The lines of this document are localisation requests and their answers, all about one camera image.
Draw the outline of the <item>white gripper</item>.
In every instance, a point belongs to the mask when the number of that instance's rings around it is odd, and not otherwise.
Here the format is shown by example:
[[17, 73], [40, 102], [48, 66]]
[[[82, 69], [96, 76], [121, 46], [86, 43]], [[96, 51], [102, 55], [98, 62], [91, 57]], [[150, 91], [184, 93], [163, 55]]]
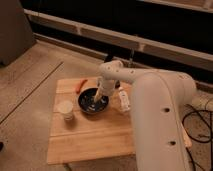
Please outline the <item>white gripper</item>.
[[114, 90], [120, 87], [120, 82], [118, 80], [108, 80], [103, 77], [97, 79], [98, 89], [94, 96], [94, 102], [99, 101], [103, 95], [112, 95]]

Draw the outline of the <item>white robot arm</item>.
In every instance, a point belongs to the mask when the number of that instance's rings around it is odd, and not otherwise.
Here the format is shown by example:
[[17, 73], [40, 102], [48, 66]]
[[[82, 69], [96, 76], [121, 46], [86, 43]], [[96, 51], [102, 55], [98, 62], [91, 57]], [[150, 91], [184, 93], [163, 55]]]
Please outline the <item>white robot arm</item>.
[[138, 171], [190, 171], [179, 107], [193, 99], [194, 79], [183, 72], [126, 68], [119, 60], [100, 65], [98, 96], [114, 82], [131, 85], [130, 117]]

